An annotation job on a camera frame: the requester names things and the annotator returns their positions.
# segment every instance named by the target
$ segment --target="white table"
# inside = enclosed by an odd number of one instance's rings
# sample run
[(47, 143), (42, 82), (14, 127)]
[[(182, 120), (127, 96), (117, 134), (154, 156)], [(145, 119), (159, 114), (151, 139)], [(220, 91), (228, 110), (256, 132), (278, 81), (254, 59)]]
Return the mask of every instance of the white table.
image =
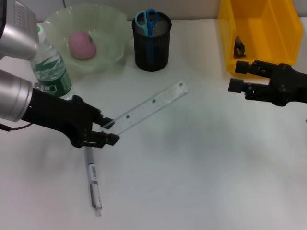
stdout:
[[(295, 69), (307, 72), (307, 18)], [(26, 79), (25, 61), (0, 68)], [(76, 92), (117, 117), (183, 79), (189, 94), (94, 150), (103, 216), (90, 206), (84, 149), (60, 132), (0, 132), (2, 230), (305, 230), (307, 105), (229, 93), (217, 21), (173, 21), (168, 66), (124, 60), (100, 76), (71, 76)], [(5, 122), (18, 127), (25, 124)]]

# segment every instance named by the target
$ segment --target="ruler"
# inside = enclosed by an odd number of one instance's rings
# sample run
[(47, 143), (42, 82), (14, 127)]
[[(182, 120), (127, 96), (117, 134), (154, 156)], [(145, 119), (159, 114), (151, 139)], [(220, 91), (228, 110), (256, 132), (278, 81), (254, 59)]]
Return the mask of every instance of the ruler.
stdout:
[(187, 85), (185, 84), (185, 82), (179, 81), (176, 84), (151, 97), (150, 99), (144, 101), (140, 105), (125, 112), (120, 117), (109, 122), (101, 128), (101, 131), (119, 135), (128, 128), (148, 118), (155, 112), (169, 105), (172, 101), (187, 93)]

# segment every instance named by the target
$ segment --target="yellow plastic container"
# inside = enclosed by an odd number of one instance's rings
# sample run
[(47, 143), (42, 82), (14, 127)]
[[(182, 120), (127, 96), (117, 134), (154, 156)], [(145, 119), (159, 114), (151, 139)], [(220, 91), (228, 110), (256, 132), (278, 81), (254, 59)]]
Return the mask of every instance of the yellow plastic container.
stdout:
[[(221, 0), (218, 24), (227, 71), (238, 60), (296, 63), (303, 26), (292, 0)], [(236, 36), (246, 57), (234, 55)]]

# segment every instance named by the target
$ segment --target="robotic arm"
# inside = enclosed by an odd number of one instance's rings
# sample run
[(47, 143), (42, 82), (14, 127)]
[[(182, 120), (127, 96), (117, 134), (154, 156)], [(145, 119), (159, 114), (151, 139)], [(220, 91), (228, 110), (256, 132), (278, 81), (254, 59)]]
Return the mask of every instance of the robotic arm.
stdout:
[(245, 99), (271, 102), (286, 106), (288, 102), (307, 103), (307, 74), (299, 73), (287, 64), (271, 64), (255, 60), (238, 61), (236, 73), (251, 73), (269, 78), (268, 85), (245, 83), (243, 80), (230, 79), (228, 91), (245, 93)]
[[(30, 60), (37, 52), (36, 16), (14, 0), (0, 0), (0, 59), (10, 56)], [(85, 103), (79, 96), (65, 101), (32, 87), (31, 82), (0, 70), (0, 118), (48, 127), (64, 133), (72, 145), (102, 148), (114, 145), (119, 136), (93, 132), (112, 119)], [(9, 127), (0, 125), (9, 131)]]

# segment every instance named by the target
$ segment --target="black mesh pen holder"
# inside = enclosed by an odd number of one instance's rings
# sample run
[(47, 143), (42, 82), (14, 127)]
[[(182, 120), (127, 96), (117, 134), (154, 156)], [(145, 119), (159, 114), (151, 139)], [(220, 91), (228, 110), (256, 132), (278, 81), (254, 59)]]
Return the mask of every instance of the black mesh pen holder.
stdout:
[[(163, 69), (168, 64), (169, 39), (172, 22), (165, 14), (158, 12), (159, 19), (153, 28), (152, 36), (144, 36), (142, 28), (133, 19), (133, 40), (136, 65), (149, 72)], [(155, 14), (150, 12), (150, 22), (155, 20)], [(138, 23), (144, 24), (144, 16), (138, 17)]]

